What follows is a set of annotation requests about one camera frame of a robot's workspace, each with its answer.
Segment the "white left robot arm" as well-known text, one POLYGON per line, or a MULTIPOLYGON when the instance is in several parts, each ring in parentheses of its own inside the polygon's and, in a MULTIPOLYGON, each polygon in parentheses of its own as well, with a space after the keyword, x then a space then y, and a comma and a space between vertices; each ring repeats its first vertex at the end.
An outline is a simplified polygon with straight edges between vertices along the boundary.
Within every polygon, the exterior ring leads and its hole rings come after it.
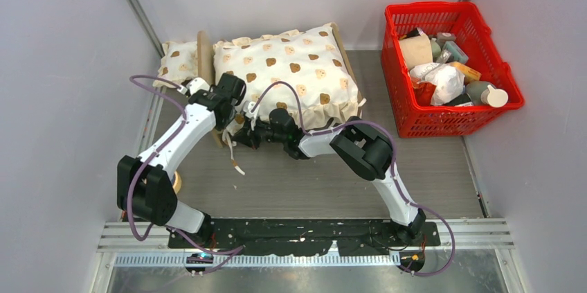
POLYGON ((205 213, 179 201, 173 189, 174 174, 198 142, 233 121, 246 92, 243 79, 224 74, 215 85, 195 78, 186 86, 168 83, 188 97, 177 104, 180 117, 164 135, 137 157, 124 156, 117 166, 118 208, 130 224, 135 218, 160 227, 182 230, 196 247, 205 247, 213 236, 204 224, 205 213))

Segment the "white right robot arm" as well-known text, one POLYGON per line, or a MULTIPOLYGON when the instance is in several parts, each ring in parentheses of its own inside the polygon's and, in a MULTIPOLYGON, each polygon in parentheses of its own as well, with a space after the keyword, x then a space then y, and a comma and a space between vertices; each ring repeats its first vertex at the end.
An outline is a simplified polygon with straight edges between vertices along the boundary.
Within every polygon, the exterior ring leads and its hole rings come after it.
POLYGON ((331 129, 306 132, 285 109, 274 109, 267 122, 246 117, 233 140, 253 149, 261 143, 279 143, 296 160, 338 155, 353 173, 377 189, 396 225, 398 241, 412 245, 422 237, 426 215, 399 176, 391 137, 376 123, 353 116, 331 129))

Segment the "small bear print pillow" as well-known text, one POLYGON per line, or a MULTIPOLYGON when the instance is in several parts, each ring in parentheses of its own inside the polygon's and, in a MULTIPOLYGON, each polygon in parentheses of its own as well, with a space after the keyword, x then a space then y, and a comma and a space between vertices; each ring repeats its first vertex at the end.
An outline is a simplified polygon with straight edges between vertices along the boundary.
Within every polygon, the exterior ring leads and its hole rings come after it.
POLYGON ((164 42, 162 49, 164 56, 157 73, 159 78, 181 84, 198 76, 196 41, 164 42))

